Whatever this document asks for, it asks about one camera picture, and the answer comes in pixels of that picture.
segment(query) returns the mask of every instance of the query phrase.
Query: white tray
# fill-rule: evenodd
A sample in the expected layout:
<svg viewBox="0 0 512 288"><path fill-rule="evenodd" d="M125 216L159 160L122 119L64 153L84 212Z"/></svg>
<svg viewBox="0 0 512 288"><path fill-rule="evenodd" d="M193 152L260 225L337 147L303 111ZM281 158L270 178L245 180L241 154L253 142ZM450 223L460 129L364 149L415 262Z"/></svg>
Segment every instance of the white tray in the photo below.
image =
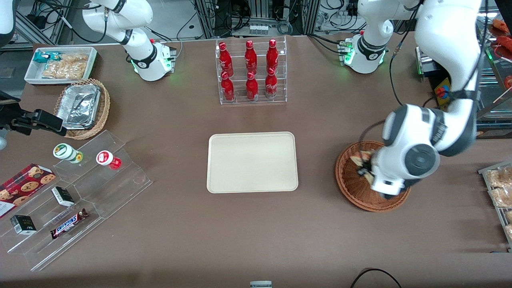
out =
<svg viewBox="0 0 512 288"><path fill-rule="evenodd" d="M73 79L50 79L43 78L42 72L45 70L46 63L38 63L36 61L30 61L29 67L27 69L27 73L25 73L25 81L30 84L36 85L57 85L57 84L71 84L78 82L80 80L89 79L91 72L94 66L94 60L96 59L97 51L93 47L45 47L45 48L37 48L35 53L43 51L43 52L61 52L66 54L86 54L89 56L87 60L86 70L83 73L82 79L73 80Z"/></svg>
<svg viewBox="0 0 512 288"><path fill-rule="evenodd" d="M290 132L215 134L208 145L211 193L293 191L298 186Z"/></svg>

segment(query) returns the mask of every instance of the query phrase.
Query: clear acrylic bottle rack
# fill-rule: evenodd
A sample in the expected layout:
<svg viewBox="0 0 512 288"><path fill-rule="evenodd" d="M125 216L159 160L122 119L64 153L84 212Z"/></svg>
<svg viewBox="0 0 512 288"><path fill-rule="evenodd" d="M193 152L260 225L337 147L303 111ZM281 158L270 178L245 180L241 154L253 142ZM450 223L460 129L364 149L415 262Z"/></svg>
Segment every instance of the clear acrylic bottle rack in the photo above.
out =
<svg viewBox="0 0 512 288"><path fill-rule="evenodd" d="M277 41L277 49L278 49L278 70L275 73L275 76L278 79L277 86L277 94L275 98L269 99L265 97L265 78L267 77L267 51L268 51L268 42L271 39L275 39ZM286 102L288 99L288 90L286 86L286 80L288 77L287 73L287 47L286 47L286 37L258 37L251 38L254 43L254 50L256 55L258 56L258 71L256 74L256 81L258 82L259 88L259 97L258 101L251 102L247 99L247 90L245 88L245 82L247 81L247 68L245 67L245 42L249 40L249 38L239 39L239 38L226 38L219 39L216 41L215 48L215 60L217 63L217 80L219 84L219 99L222 105L224 104L258 104L258 103L276 103L276 102ZM231 59L233 62L233 76L231 77L231 81L234 86L234 96L235 99L233 102L226 101L224 94L222 93L221 87L221 66L219 61L219 43L226 43L226 48L229 54L231 54Z"/></svg>
<svg viewBox="0 0 512 288"><path fill-rule="evenodd" d="M57 179L0 219L0 238L5 249L9 253L23 254L31 270L39 271L151 185L153 182L131 160L123 146L124 142L105 130L78 149L84 155L80 163L61 161L56 164L53 171ZM112 170L98 165L96 155L102 150L120 158L121 167ZM75 204L59 205L51 191L55 186L66 188ZM87 218L52 239L51 230L84 208L89 214ZM37 232L16 234L10 221L14 215L30 216Z"/></svg>

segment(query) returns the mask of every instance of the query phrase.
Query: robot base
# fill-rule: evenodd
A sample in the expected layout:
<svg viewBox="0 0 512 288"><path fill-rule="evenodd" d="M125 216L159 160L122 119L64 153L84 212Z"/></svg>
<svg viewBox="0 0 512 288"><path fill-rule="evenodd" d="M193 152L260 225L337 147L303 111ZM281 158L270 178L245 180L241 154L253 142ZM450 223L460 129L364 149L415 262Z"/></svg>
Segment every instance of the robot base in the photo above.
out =
<svg viewBox="0 0 512 288"><path fill-rule="evenodd" d="M352 38L346 38L345 42L338 44L338 52L343 53L343 55L339 56L339 62L342 66L349 66L357 73L369 74L382 64L386 52L383 51L380 59L369 61L357 47L359 38L361 38L361 35L356 35Z"/></svg>
<svg viewBox="0 0 512 288"><path fill-rule="evenodd" d="M176 50L170 50L169 46L161 43L153 43L157 48L157 56L149 67L142 69L137 67L133 61L132 65L135 72L146 81L156 81L164 77L167 73L174 72L174 65L176 64Z"/></svg>

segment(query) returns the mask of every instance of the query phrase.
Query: round wicker basket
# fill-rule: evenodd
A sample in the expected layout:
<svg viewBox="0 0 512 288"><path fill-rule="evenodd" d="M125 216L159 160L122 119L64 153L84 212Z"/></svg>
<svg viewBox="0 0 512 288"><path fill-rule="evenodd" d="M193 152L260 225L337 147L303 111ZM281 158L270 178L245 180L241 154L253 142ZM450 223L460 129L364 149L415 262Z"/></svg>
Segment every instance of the round wicker basket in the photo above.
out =
<svg viewBox="0 0 512 288"><path fill-rule="evenodd" d="M103 84L96 80L96 79L87 79L82 80L76 83L73 83L71 85L73 86L80 86L80 85L86 85L86 84L94 84L97 85L101 89L101 95L100 100L98 104L98 111L96 113L96 119L94 126L89 130L68 130L66 133L67 138L72 138L75 140L84 140L87 138L90 138L103 129L103 126L105 126L105 122L107 117L109 116L109 108L110 108L110 96L109 92L106 90L105 86ZM57 105L55 105L55 108L53 109L53 115L57 115L57 111L60 107L60 102L62 101L62 96L64 95L64 91L60 94L59 99L57 100Z"/></svg>
<svg viewBox="0 0 512 288"><path fill-rule="evenodd" d="M377 150L384 146L383 143L375 141L363 141L361 145L363 151ZM371 212L387 212L402 205L409 196L411 188L409 187L390 200L382 198L371 189L368 181L357 173L358 166L350 159L350 156L358 151L356 142L348 146L336 161L334 174L336 174L336 180L343 195L354 205Z"/></svg>

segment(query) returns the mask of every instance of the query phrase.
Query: coca-cola bottle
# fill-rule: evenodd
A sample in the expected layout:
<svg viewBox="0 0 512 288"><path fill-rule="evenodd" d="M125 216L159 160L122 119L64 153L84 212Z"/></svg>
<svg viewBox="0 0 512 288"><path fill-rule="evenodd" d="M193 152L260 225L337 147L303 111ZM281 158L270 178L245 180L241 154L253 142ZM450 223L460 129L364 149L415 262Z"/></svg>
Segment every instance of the coca-cola bottle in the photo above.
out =
<svg viewBox="0 0 512 288"><path fill-rule="evenodd" d="M228 77L233 76L233 62L231 60L231 55L227 52L226 43L220 42L219 49L221 53L219 55L219 61L221 63L222 71L226 71Z"/></svg>
<svg viewBox="0 0 512 288"><path fill-rule="evenodd" d="M275 76L274 68L268 68L267 73L267 78L265 78L265 96L269 99L273 99L277 91L278 79Z"/></svg>
<svg viewBox="0 0 512 288"><path fill-rule="evenodd" d="M277 41L275 39L271 39L268 42L268 51L267 51L267 71L268 68L274 68L274 71L278 70L278 49L276 48Z"/></svg>
<svg viewBox="0 0 512 288"><path fill-rule="evenodd" d="M245 87L247 88L247 99L251 102L258 101L258 82L254 78L253 72L247 72Z"/></svg>
<svg viewBox="0 0 512 288"><path fill-rule="evenodd" d="M222 71L221 78L222 78L222 80L221 80L222 93L224 94L226 101L233 102L234 101L233 82L231 82L231 79L229 79L229 76L226 71Z"/></svg>
<svg viewBox="0 0 512 288"><path fill-rule="evenodd" d="M258 57L256 56L252 40L248 40L245 43L245 48L245 66L247 71L256 74L258 70Z"/></svg>

